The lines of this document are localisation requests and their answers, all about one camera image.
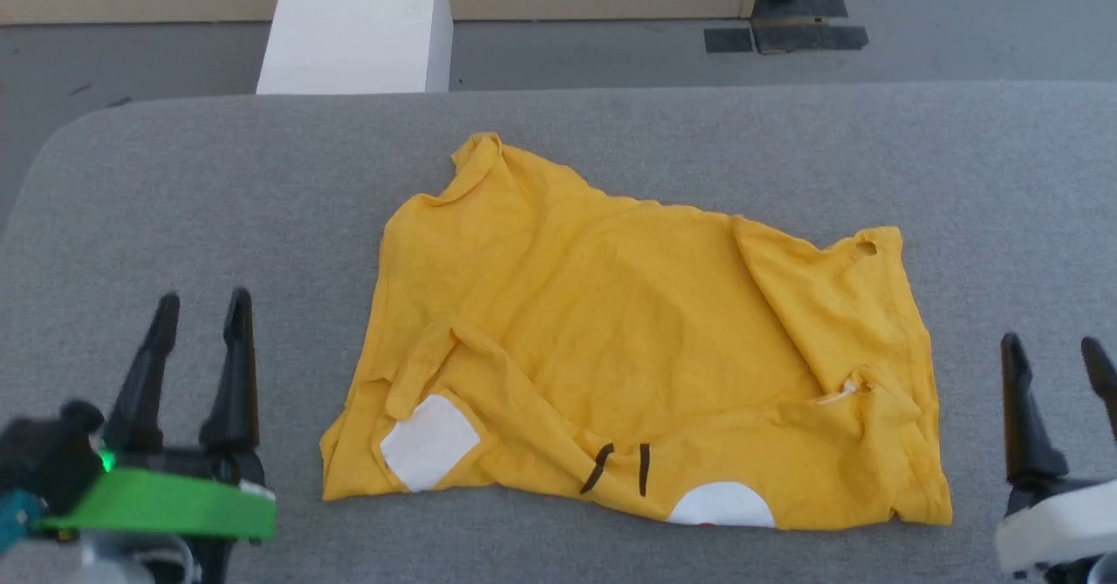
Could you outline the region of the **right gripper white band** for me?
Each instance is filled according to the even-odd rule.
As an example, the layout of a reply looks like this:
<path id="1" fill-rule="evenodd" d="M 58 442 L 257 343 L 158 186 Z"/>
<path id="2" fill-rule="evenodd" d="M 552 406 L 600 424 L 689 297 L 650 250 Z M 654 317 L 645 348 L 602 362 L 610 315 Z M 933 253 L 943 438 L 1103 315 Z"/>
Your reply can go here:
<path id="1" fill-rule="evenodd" d="M 1080 352 L 1116 441 L 1116 365 L 1097 338 L 1083 337 Z M 1006 480 L 1013 485 L 995 529 L 1000 569 L 1018 580 L 1033 573 L 1042 580 L 1114 580 L 1116 481 L 1062 479 L 1069 465 L 1051 443 L 1031 392 L 1033 372 L 1015 333 L 1001 339 L 1000 356 Z"/>

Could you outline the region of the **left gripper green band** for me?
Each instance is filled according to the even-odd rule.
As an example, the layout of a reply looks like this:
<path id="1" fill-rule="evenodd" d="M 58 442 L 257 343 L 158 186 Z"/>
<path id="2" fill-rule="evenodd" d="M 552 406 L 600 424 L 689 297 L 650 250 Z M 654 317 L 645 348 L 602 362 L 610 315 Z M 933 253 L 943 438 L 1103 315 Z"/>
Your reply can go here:
<path id="1" fill-rule="evenodd" d="M 159 427 L 165 364 L 175 348 L 180 299 L 165 293 L 157 303 L 103 429 L 103 446 L 112 452 L 152 454 L 162 451 Z M 236 288 L 223 327 L 226 357 L 213 406 L 199 432 L 208 451 L 252 452 L 259 446 L 257 362 L 251 294 Z M 71 513 L 44 517 L 39 532 L 128 532 L 136 535 L 232 540 L 271 540 L 277 527 L 274 494 L 251 484 L 162 473 L 121 465 L 101 451 L 104 466 Z"/>

